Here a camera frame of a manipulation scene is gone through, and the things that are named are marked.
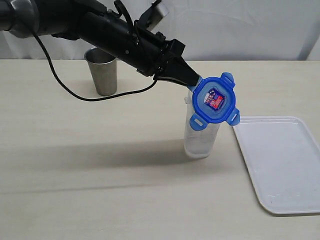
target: table surface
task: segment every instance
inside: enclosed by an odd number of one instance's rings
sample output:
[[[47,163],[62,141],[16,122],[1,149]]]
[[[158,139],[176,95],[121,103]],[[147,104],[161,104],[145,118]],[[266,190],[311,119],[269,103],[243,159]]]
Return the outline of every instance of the table surface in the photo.
[[[71,89],[97,97],[84,61],[54,64]],[[233,73],[243,116],[296,116],[320,142],[320,62],[190,65]],[[210,157],[185,156],[186,88],[158,82],[92,103],[66,93],[44,60],[0,60],[0,72],[1,240],[320,240],[320,216],[260,207],[227,124]],[[119,92],[151,82],[118,63]]]

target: white wall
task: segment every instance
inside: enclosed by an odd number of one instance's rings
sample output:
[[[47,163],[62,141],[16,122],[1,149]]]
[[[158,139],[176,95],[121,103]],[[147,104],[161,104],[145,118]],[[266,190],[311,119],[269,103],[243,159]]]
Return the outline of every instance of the white wall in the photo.
[[[163,0],[157,27],[186,44],[187,60],[320,60],[320,0]],[[101,0],[114,8],[112,0]],[[123,0],[132,18],[151,0]],[[91,46],[44,36],[55,59],[82,59]],[[44,58],[34,39],[0,33],[0,58]]]

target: plastic tray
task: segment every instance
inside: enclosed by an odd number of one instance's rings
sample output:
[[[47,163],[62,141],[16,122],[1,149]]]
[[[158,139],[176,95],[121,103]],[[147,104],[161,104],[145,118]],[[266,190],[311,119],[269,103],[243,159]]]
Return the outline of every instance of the plastic tray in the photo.
[[[233,127],[257,198],[275,215],[320,213],[320,148],[296,117],[242,117]]]

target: blue lid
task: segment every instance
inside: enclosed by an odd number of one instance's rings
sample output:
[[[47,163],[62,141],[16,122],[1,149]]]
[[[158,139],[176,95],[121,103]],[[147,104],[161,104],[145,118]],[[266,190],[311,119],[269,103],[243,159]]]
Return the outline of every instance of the blue lid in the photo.
[[[197,86],[189,86],[193,92],[192,105],[195,114],[190,126],[195,131],[204,130],[208,124],[226,121],[235,126],[240,122],[240,112],[236,108],[236,86],[231,73],[224,72],[221,77],[200,78]]]

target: stainless steel cup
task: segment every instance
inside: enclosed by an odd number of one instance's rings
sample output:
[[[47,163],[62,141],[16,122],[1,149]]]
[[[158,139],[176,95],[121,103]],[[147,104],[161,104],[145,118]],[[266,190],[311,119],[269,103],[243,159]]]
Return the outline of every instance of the stainless steel cup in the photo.
[[[111,96],[117,91],[116,58],[94,47],[84,54],[93,78],[95,89],[101,96]]]

